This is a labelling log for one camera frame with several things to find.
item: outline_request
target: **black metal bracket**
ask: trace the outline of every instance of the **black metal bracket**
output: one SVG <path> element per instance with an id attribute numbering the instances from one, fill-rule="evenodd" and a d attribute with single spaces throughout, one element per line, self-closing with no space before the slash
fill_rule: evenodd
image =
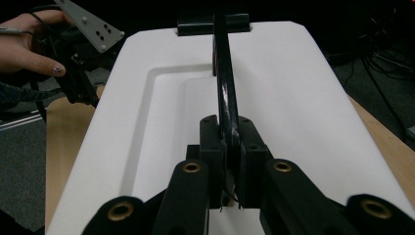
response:
<path id="1" fill-rule="evenodd" d="M 228 32 L 251 31 L 248 11 L 241 6 L 234 6 L 226 9 L 197 8 L 182 10 L 177 18 L 177 35 L 213 34 L 213 15 L 217 11 L 223 12 Z"/>

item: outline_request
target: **floor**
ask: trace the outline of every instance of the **floor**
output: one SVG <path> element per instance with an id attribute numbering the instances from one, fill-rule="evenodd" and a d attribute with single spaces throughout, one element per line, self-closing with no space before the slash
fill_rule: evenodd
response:
<path id="1" fill-rule="evenodd" d="M 415 126 L 415 73 L 406 56 L 397 45 L 333 64 L 333 71 L 348 95 L 415 150 L 415 134 L 409 131 Z M 109 72 L 97 69 L 88 75 L 93 83 L 105 83 Z M 41 89 L 57 87 L 53 79 L 40 85 Z M 27 105 L 18 109 L 36 108 Z M 35 231 L 44 225 L 45 121 L 0 130 L 0 149 L 0 209 Z"/>

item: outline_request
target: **wire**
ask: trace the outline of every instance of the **wire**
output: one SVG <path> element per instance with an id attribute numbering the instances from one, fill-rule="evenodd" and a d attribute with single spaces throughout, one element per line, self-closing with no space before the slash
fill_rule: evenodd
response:
<path id="1" fill-rule="evenodd" d="M 343 87 L 343 88 L 346 88 L 347 83 L 348 83 L 348 81 L 351 79 L 351 77 L 353 76 L 353 74 L 354 74 L 354 60 L 353 60 L 353 61 L 351 61 L 351 73 L 350 73 L 350 75 L 346 78 L 345 84 L 342 84 L 342 87 Z"/>
<path id="2" fill-rule="evenodd" d="M 393 109 L 391 103 L 388 101 L 387 97 L 385 96 L 384 92 L 382 91 L 381 87 L 379 86 L 378 82 L 376 81 L 374 75 L 372 72 L 370 72 L 370 60 L 373 57 L 373 54 L 369 54 L 368 56 L 362 56 L 361 61 L 363 64 L 363 67 L 366 69 L 366 72 L 368 73 L 370 79 L 372 80 L 373 84 L 377 88 L 379 94 L 381 95 L 382 99 L 384 100 L 385 104 L 387 105 L 388 109 L 391 111 L 393 117 L 397 121 L 398 126 L 400 127 L 401 137 L 399 138 L 402 142 L 406 142 L 406 128 L 404 124 L 402 123 L 401 119 L 397 115 L 396 111 Z"/>

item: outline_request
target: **finger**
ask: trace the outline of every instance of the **finger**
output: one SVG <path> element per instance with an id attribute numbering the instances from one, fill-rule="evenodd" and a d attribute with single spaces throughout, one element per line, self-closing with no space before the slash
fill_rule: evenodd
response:
<path id="1" fill-rule="evenodd" d="M 25 70 L 50 76 L 64 76 L 67 72 L 61 63 L 30 51 L 26 51 L 19 65 Z"/>

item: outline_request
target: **perforated metal bracket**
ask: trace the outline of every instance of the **perforated metal bracket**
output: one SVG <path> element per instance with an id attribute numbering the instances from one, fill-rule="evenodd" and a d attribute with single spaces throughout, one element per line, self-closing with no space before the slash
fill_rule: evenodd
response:
<path id="1" fill-rule="evenodd" d="M 54 0 L 73 20 L 76 27 L 99 53 L 104 53 L 121 40 L 125 33 L 99 19 L 70 0 Z"/>

